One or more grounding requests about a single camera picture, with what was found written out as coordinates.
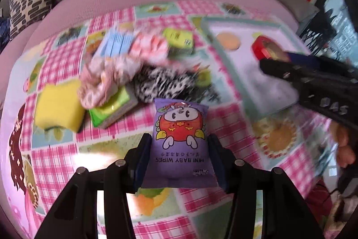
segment cartoon print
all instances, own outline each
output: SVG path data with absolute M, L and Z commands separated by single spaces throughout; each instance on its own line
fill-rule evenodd
M 258 146 L 272 159 L 285 156 L 294 147 L 297 139 L 297 127 L 289 118 L 273 116 L 253 123 L 252 129 Z
M 25 172 L 25 182 L 27 193 L 29 194 L 30 201 L 34 209 L 37 209 L 39 206 L 39 192 L 37 190 L 34 173 L 31 166 L 31 158 L 28 154 L 23 160 L 24 172 Z
M 11 165 L 11 178 L 14 182 L 14 186 L 16 186 L 17 190 L 21 188 L 25 194 L 26 193 L 26 187 L 24 184 L 25 173 L 24 173 L 22 156 L 20 152 L 21 130 L 22 130 L 24 110 L 25 110 L 25 104 L 23 104 L 23 106 L 19 110 L 17 119 L 15 121 L 14 130 L 10 136 L 9 160 Z
M 222 8 L 232 15 L 245 14 L 245 12 L 242 9 L 240 9 L 238 6 L 235 6 L 234 4 L 223 3 Z
M 173 146 L 174 141 L 187 142 L 188 146 L 197 149 L 195 137 L 205 139 L 202 113 L 183 102 L 168 105 L 166 110 L 156 122 L 156 139 L 166 138 L 163 149 Z
M 152 6 L 147 9 L 147 12 L 166 12 L 169 9 L 168 6 Z
M 170 188 L 139 188 L 132 196 L 138 215 L 151 216 L 154 209 L 162 205 L 169 194 Z
M 58 43 L 57 43 L 57 47 L 60 47 L 61 45 L 77 39 L 81 33 L 81 30 L 83 29 L 83 25 L 80 25 L 78 27 L 73 27 L 73 28 L 69 28 L 68 30 L 66 30 L 65 32 L 62 33 L 62 35 L 60 36 L 60 38 L 58 39 Z
M 91 56 L 93 56 L 93 54 L 100 46 L 105 34 L 106 31 L 103 30 L 89 35 L 86 41 L 85 54 L 90 54 Z
M 27 92 L 28 90 L 29 90 L 29 77 L 25 80 L 25 83 L 24 83 L 24 85 L 23 85 L 23 91 L 24 92 Z
M 54 138 L 57 142 L 61 142 L 64 137 L 65 129 L 61 127 L 53 127 L 43 130 L 36 125 L 33 125 L 33 133 L 37 135 L 43 135 L 46 142 L 49 142 Z
M 37 230 L 40 228 L 41 222 L 37 217 L 35 209 L 33 208 L 29 193 L 25 194 L 25 213 L 26 218 L 29 223 L 29 231 L 27 234 L 30 238 L 34 238 Z

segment patterned tablecloth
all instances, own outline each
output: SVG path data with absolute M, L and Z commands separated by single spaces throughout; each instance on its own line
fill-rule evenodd
M 1 169 L 13 215 L 29 237 L 34 236 L 77 167 L 84 166 L 90 171 L 105 168 L 135 147 L 143 133 L 153 131 L 153 104 L 137 107 L 105 130 L 94 128 L 88 115 L 83 129 L 76 134 L 57 128 L 43 131 L 33 124 L 36 101 L 44 86 L 77 77 L 83 66 L 84 52 L 93 52 L 106 29 L 117 22 L 193 31 L 196 52 L 187 58 L 187 62 L 192 66 L 209 65 L 211 89 L 215 93 L 210 101 L 207 98 L 202 101 L 210 106 L 207 129 L 216 133 L 221 143 L 237 158 L 245 159 L 255 167 L 264 166 L 251 127 L 246 122 L 240 93 L 214 47 L 201 35 L 200 18 L 222 15 L 272 20 L 255 9 L 240 7 L 239 11 L 235 11 L 237 14 L 232 15 L 227 8 L 224 4 L 209 1 L 179 1 L 121 9 L 53 36 L 20 58 L 12 78 L 19 73 L 17 83 L 21 83 L 26 94 L 18 108 L 11 109 L 19 111 L 20 119 L 14 119 L 14 127 L 5 129 L 6 126 L 2 125 L 2 135 L 11 135 L 0 144 L 1 152 L 8 153 L 1 160 Z M 9 95 L 12 92 L 8 92 L 7 99 L 11 99 Z M 306 196 L 319 165 L 306 141 L 313 135 L 322 139 L 328 121 L 298 106 L 292 107 L 290 114 L 295 117 L 302 141 L 282 157 L 278 165 Z M 105 234 L 103 194 L 99 193 L 98 197 L 98 229 L 100 234 Z M 141 189 L 136 195 L 128 195 L 135 234 L 137 238 L 145 239 L 223 238 L 231 200 L 232 196 L 226 195 L 220 188 Z

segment cartoon character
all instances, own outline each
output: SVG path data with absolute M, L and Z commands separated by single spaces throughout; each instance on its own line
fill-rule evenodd
M 244 11 L 242 11 L 238 6 L 235 6 L 234 4 L 223 3 L 222 8 L 232 15 L 245 14 Z
M 148 13 L 155 13 L 155 12 L 166 12 L 169 9 L 169 6 L 166 5 L 154 5 L 147 9 Z
M 183 102 L 168 105 L 166 109 L 156 122 L 156 139 L 166 138 L 163 149 L 173 146 L 174 141 L 187 142 L 188 146 L 197 149 L 194 137 L 205 139 L 202 113 Z
M 20 108 L 19 113 L 17 115 L 17 119 L 15 121 L 14 130 L 9 139 L 9 160 L 11 166 L 11 178 L 14 182 L 14 186 L 18 190 L 21 188 L 26 193 L 26 186 L 24 184 L 25 173 L 23 160 L 20 152 L 21 146 L 21 130 L 23 124 L 23 116 L 24 116 L 25 104 Z
M 23 86 L 23 90 L 24 90 L 24 92 L 27 92 L 28 90 L 29 90 L 29 79 L 30 78 L 27 78 L 27 80 L 25 81 L 25 83 L 24 83 L 24 86 Z
M 29 154 L 23 158 L 23 165 L 27 189 L 26 193 L 29 194 L 33 208 L 37 209 L 37 207 L 39 206 L 39 192 L 35 182 L 35 177 L 31 166 L 31 157 Z

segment white tray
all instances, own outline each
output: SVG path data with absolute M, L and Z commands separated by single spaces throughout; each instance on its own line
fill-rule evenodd
M 246 113 L 256 120 L 284 109 L 298 101 L 297 91 L 286 81 L 265 75 L 259 68 L 251 46 L 253 34 L 260 33 L 273 39 L 284 51 L 309 54 L 301 40 L 286 26 L 268 21 L 206 17 L 202 29 L 223 59 L 239 90 Z M 216 40 L 217 34 L 231 32 L 241 40 L 235 51 L 224 49 Z

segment yellow sponge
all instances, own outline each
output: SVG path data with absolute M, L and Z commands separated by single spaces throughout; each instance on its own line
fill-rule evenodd
M 77 133 L 85 115 L 77 96 L 80 85 L 78 79 L 46 84 L 37 101 L 35 125 L 44 130 L 58 126 Z

